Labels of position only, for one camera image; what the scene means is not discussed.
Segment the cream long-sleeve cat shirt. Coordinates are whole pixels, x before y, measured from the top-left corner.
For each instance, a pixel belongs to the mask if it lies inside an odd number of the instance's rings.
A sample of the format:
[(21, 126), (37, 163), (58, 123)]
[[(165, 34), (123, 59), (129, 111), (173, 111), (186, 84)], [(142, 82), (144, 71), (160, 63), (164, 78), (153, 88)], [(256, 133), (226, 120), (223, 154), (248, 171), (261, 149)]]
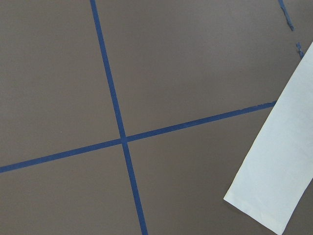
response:
[(253, 142), (225, 201), (281, 235), (313, 177), (313, 50)]

